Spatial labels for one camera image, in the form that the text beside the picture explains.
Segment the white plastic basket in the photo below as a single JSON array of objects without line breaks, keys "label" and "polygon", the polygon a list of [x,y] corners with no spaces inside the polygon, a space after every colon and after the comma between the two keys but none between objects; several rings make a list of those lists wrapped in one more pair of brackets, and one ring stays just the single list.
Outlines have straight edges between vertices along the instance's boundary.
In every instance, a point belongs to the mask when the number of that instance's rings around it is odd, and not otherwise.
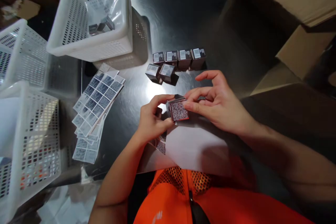
[{"label": "white plastic basket", "polygon": [[49,60],[46,45],[25,19],[0,32],[0,90],[20,80],[43,90]]},{"label": "white plastic basket", "polygon": [[0,223],[61,173],[58,99],[20,81],[3,90],[0,99],[19,97],[12,162],[0,166]]},{"label": "white plastic basket", "polygon": [[130,53],[132,41],[131,0],[118,1],[115,30],[89,36],[88,9],[104,9],[105,0],[60,0],[47,44],[47,51],[56,56],[69,55],[93,62]]}]

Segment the small box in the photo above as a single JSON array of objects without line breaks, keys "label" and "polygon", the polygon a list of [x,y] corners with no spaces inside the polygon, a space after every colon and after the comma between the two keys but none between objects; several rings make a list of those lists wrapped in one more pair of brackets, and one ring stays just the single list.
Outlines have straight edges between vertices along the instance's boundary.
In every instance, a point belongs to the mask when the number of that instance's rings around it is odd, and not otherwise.
[{"label": "small box", "polygon": [[189,119],[188,110],[183,106],[187,99],[182,95],[175,95],[173,99],[168,100],[169,112],[172,121],[182,121]]},{"label": "small box", "polygon": [[104,17],[100,22],[106,24],[110,30],[114,30],[114,23],[109,16]]},{"label": "small box", "polygon": [[161,78],[160,78],[160,74],[159,74],[159,69],[160,67],[158,65],[154,65],[154,64],[149,64],[145,74],[147,75],[147,77],[154,82],[160,82]]},{"label": "small box", "polygon": [[191,61],[191,66],[190,68],[194,70],[199,70],[202,68],[203,63],[205,62],[205,52],[203,48],[196,48],[190,50],[191,56],[192,56],[192,61]]},{"label": "small box", "polygon": [[169,65],[177,66],[177,51],[166,52],[164,62]]},{"label": "small box", "polygon": [[92,24],[92,25],[90,25],[90,26],[89,26],[89,34],[90,34],[91,36],[97,35],[97,34],[98,34],[97,29],[98,29],[98,25],[97,25],[97,24],[94,24],[94,25]]},{"label": "small box", "polygon": [[174,74],[174,69],[175,67],[172,65],[163,64],[160,71],[161,79],[165,82],[171,82],[172,76]]},{"label": "small box", "polygon": [[162,65],[165,62],[163,52],[157,52],[153,54],[153,64]]},{"label": "small box", "polygon": [[178,56],[178,68],[181,70],[186,70],[189,68],[191,63],[191,53],[190,50],[180,50],[177,53]]}]

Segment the stainless steel table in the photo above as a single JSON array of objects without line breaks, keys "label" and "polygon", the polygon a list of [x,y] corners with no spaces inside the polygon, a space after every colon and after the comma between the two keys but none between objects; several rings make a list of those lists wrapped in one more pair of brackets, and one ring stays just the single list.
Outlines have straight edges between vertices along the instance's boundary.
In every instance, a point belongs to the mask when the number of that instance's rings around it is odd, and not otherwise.
[{"label": "stainless steel table", "polygon": [[[177,72],[176,85],[152,83],[145,75],[152,53],[203,47],[207,56],[206,67],[221,70],[233,91],[242,98],[253,91],[284,42],[282,34],[244,0],[131,2],[133,52],[102,61],[120,70],[120,75],[126,79],[125,87],[105,120],[96,163],[80,164],[94,180],[104,178],[137,129],[141,106],[148,103],[154,95],[183,95],[192,88],[211,85],[210,81],[195,81],[201,71]],[[99,67],[102,62],[94,64]],[[90,79],[83,72],[83,89]],[[72,110],[75,101],[76,99],[61,100],[61,139],[63,142],[66,139],[66,143],[71,142],[73,145],[76,144],[76,137],[71,119],[75,116]],[[155,155],[153,150],[147,151],[147,157]],[[80,180],[79,169],[69,173],[61,176],[53,185]]]}]

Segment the forearm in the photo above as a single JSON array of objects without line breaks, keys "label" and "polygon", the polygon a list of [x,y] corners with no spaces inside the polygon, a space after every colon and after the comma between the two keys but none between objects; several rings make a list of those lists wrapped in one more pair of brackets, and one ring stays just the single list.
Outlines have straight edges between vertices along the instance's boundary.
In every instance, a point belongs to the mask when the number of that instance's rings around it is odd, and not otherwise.
[{"label": "forearm", "polygon": [[135,133],[104,178],[95,207],[120,204],[128,198],[144,147]]},{"label": "forearm", "polygon": [[336,165],[309,147],[256,123],[240,138],[284,179],[302,184],[336,185]]}]

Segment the barcode label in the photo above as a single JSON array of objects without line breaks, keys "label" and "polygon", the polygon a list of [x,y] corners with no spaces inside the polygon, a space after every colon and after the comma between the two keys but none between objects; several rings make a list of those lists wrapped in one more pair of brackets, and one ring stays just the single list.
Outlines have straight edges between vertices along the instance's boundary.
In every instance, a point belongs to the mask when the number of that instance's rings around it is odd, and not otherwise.
[{"label": "barcode label", "polygon": [[159,54],[158,53],[154,54],[154,62],[159,62]]},{"label": "barcode label", "polygon": [[166,75],[169,70],[169,65],[164,65],[161,74]]},{"label": "barcode label", "polygon": [[198,48],[194,49],[194,57],[195,58],[200,58],[201,57],[201,54],[199,52],[200,50]]},{"label": "barcode label", "polygon": [[186,58],[186,52],[185,50],[180,51],[180,59],[184,60]]},{"label": "barcode label", "polygon": [[167,52],[167,61],[172,61],[173,52]]},{"label": "barcode label", "polygon": [[153,70],[153,71],[156,71],[159,67],[158,66],[155,66],[155,65],[149,65],[147,70]]}]

